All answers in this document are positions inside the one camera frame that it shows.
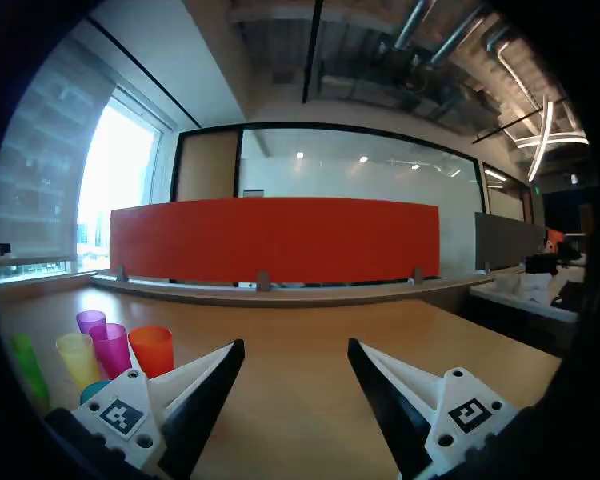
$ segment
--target orange object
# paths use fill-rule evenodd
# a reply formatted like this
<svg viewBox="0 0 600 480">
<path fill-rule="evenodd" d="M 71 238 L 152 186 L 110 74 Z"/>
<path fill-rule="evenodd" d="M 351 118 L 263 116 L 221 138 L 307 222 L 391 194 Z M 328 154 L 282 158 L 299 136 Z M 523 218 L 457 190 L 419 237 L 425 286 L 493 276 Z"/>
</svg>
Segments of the orange object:
<svg viewBox="0 0 600 480">
<path fill-rule="evenodd" d="M 171 332 L 161 326 L 141 326 L 129 333 L 129 343 L 148 378 L 171 372 L 174 366 L 174 343 Z"/>
<path fill-rule="evenodd" d="M 548 228 L 547 230 L 549 231 L 549 242 L 551 242 L 550 252 L 554 254 L 558 251 L 558 243 L 565 241 L 565 235 L 563 232 L 558 232 L 557 230 L 552 230 L 551 228 Z"/>
<path fill-rule="evenodd" d="M 222 198 L 111 212 L 110 264 L 199 282 L 364 282 L 439 274 L 438 208 L 352 198 Z"/>
</svg>

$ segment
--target purple cup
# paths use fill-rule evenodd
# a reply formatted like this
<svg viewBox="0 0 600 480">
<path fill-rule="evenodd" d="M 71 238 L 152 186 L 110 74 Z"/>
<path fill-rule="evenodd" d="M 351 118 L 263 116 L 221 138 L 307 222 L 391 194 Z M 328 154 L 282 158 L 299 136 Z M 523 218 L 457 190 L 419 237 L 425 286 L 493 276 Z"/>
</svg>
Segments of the purple cup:
<svg viewBox="0 0 600 480">
<path fill-rule="evenodd" d="M 129 343 L 126 329 L 117 323 L 104 323 L 91 328 L 89 335 L 94 340 L 95 354 L 113 380 L 131 368 Z"/>
<path fill-rule="evenodd" d="M 80 312 L 75 316 L 75 319 L 78 320 L 78 328 L 80 329 L 81 334 L 89 334 L 89 330 L 91 330 L 92 326 L 96 325 L 104 325 L 106 323 L 106 316 L 103 312 L 98 310 L 86 310 L 84 312 Z"/>
</svg>

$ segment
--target window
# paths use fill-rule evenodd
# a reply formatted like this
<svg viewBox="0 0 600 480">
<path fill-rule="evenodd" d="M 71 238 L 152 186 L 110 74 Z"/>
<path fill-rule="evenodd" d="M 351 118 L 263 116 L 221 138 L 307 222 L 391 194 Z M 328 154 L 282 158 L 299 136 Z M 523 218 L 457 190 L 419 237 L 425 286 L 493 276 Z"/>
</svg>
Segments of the window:
<svg viewBox="0 0 600 480">
<path fill-rule="evenodd" d="M 491 214 L 533 223 L 530 188 L 486 163 L 484 169 Z"/>
<path fill-rule="evenodd" d="M 136 98 L 69 40 L 40 67 L 0 150 L 0 282 L 108 268 L 111 210 L 168 199 L 173 123 Z"/>
<path fill-rule="evenodd" d="M 109 268 L 111 211 L 150 200 L 162 132 L 143 118 L 148 112 L 141 117 L 121 97 L 114 93 L 104 108 L 86 158 L 76 225 L 78 271 Z"/>
<path fill-rule="evenodd" d="M 448 151 L 337 130 L 246 130 L 240 196 L 344 197 L 438 207 L 440 274 L 475 271 L 475 212 L 482 212 L 476 162 Z"/>
</svg>

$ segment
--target yellow cup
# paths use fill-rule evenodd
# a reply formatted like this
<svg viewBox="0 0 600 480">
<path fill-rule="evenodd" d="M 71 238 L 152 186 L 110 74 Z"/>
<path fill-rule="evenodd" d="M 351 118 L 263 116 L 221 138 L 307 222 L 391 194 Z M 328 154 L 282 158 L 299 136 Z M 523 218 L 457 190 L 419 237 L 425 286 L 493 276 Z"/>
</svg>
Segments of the yellow cup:
<svg viewBox="0 0 600 480">
<path fill-rule="evenodd" d="M 94 343 L 86 334 L 66 334 L 55 343 L 66 369 L 82 392 L 99 382 L 100 371 L 95 361 Z"/>
</svg>

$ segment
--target orange cup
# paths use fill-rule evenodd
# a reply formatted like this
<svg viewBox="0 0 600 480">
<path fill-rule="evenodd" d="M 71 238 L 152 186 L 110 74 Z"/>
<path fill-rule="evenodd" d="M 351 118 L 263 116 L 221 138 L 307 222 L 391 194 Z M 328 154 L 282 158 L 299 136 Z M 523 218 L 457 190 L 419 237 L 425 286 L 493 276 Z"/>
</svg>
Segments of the orange cup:
<svg viewBox="0 0 600 480">
<path fill-rule="evenodd" d="M 129 343 L 148 378 L 171 372 L 174 366 L 174 343 L 169 329 L 141 326 L 129 332 Z"/>
</svg>

